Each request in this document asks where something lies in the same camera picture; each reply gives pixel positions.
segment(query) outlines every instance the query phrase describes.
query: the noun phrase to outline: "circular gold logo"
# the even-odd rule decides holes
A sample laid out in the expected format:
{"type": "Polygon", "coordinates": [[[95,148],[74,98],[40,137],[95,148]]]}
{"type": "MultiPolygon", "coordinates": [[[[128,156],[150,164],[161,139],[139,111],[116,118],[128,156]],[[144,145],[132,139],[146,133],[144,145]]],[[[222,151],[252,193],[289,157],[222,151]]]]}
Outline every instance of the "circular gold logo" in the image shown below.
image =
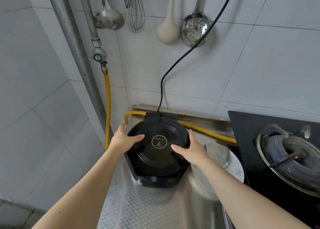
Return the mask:
{"type": "Polygon", "coordinates": [[[167,139],[163,135],[156,135],[151,141],[154,148],[162,149],[167,145],[167,139]]]}

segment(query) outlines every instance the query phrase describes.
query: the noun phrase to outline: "forearm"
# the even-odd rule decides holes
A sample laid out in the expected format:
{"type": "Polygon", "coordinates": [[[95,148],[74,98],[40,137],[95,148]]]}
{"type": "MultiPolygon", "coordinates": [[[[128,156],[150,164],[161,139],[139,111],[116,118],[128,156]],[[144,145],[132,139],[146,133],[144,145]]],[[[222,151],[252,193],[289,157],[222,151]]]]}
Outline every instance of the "forearm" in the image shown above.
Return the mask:
{"type": "Polygon", "coordinates": [[[199,167],[237,229],[309,228],[269,199],[238,181],[212,159],[207,158],[199,167]]]}
{"type": "Polygon", "coordinates": [[[96,229],[121,156],[121,153],[110,147],[92,169],[33,228],[96,229]]]}

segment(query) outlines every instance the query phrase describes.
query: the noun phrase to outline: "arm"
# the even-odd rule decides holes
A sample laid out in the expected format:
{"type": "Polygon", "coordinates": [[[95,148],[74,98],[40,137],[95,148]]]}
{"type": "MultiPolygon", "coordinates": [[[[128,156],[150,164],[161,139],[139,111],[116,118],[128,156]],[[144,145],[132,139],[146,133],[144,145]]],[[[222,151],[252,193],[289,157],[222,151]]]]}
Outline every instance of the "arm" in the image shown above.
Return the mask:
{"type": "Polygon", "coordinates": [[[92,169],[64,195],[33,229],[96,229],[117,162],[144,135],[128,137],[119,126],[109,149],[92,169]]]}
{"type": "Polygon", "coordinates": [[[176,145],[172,145],[172,149],[201,169],[237,229],[310,229],[305,223],[225,171],[207,155],[191,130],[189,134],[189,149],[176,145]]]}

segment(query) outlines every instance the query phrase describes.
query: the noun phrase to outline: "hand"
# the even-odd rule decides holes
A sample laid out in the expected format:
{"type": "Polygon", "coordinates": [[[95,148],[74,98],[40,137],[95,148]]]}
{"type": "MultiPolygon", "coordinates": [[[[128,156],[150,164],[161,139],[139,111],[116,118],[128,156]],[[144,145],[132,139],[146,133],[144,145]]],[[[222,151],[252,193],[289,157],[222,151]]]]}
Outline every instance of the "hand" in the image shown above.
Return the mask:
{"type": "Polygon", "coordinates": [[[199,164],[209,158],[205,148],[197,141],[192,130],[189,130],[190,137],[190,147],[189,149],[184,149],[177,145],[171,145],[171,148],[182,155],[188,162],[199,166],[199,164]]]}
{"type": "Polygon", "coordinates": [[[144,134],[137,136],[127,136],[125,134],[125,123],[119,126],[118,130],[113,135],[109,149],[120,151],[123,155],[128,151],[136,142],[141,141],[144,138],[144,134]]]}

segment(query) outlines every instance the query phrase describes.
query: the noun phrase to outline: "person's left hand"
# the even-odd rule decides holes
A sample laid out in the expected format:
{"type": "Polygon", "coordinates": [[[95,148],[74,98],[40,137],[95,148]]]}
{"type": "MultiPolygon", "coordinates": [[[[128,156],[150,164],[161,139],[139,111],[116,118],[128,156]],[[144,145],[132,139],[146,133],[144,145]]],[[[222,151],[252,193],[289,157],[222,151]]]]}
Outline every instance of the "person's left hand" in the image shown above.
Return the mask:
{"type": "Polygon", "coordinates": [[[144,134],[127,136],[125,134],[125,123],[123,123],[113,135],[109,149],[119,151],[123,155],[134,145],[134,143],[141,141],[143,138],[144,134]]]}

